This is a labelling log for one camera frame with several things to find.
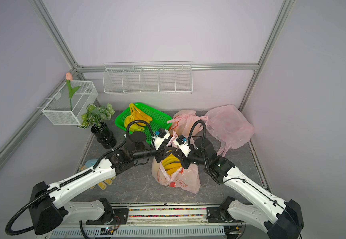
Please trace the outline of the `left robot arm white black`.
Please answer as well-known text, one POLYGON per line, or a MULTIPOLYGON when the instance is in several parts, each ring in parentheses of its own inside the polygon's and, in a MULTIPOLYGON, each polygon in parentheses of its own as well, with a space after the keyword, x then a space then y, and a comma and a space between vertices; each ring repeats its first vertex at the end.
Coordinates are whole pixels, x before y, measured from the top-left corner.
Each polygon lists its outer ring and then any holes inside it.
POLYGON ((170 133, 162 128, 152 133, 150 143, 143 132, 126 133, 124 141, 100 156, 93 166, 49 185, 45 182, 36 184, 29 203, 7 223, 6 234, 17 236, 34 231, 36 235, 44 235, 69 222, 121 224, 121 218, 108 200, 76 203, 73 198, 95 184, 134 167, 138 159, 160 156, 169 137, 170 133))

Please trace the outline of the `printed pink plastic bag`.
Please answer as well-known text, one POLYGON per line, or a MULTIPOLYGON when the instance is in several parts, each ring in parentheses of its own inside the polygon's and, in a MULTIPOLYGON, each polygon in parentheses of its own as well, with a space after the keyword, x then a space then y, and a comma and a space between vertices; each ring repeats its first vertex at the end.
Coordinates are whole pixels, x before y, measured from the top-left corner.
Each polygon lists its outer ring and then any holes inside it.
MULTIPOLYGON (((168 146, 172 147, 173 149, 168 149, 168 152, 165 153, 166 156, 164 156, 162 160, 164 160, 170 154, 176 156, 179 153, 178 147, 173 145, 172 140, 170 140, 168 146)), ((181 188, 194 194, 199 192, 200 179, 198 166, 196 164, 191 164, 188 169, 185 169, 183 163, 181 162, 182 168, 169 176, 161 164, 162 160, 158 163, 154 158, 152 162, 152 176, 157 182, 163 186, 181 188)))
POLYGON ((179 135, 188 138, 193 124, 198 120, 207 122, 208 116, 199 117, 195 110, 182 110, 174 114, 173 118, 167 121, 171 124, 169 132, 172 139, 176 139, 179 135))

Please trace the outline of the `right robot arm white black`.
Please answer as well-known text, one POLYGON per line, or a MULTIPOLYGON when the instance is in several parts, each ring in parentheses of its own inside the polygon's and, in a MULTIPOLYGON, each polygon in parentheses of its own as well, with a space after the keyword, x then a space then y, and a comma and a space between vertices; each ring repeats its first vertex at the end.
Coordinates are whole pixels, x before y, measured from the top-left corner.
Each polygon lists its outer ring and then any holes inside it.
POLYGON ((267 233, 271 239, 301 238, 304 222, 296 201, 277 197, 252 181, 233 162, 217 155, 208 139, 198 138, 194 146, 188 143, 186 138, 173 142, 184 166, 205 165, 205 172, 216 183, 228 186, 249 201, 246 205, 227 197, 219 207, 208 210, 211 223, 242 221, 267 233))

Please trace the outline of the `plain pink plastic bag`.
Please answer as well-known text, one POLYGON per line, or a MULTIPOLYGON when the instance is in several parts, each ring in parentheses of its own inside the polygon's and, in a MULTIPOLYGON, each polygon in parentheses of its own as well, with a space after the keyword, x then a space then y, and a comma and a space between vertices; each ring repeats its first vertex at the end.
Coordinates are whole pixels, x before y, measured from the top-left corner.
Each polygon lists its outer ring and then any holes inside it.
POLYGON ((254 126, 234 105, 216 107, 205 115, 207 131, 221 142, 217 155, 224 157, 229 149, 242 147, 255 133, 254 126))

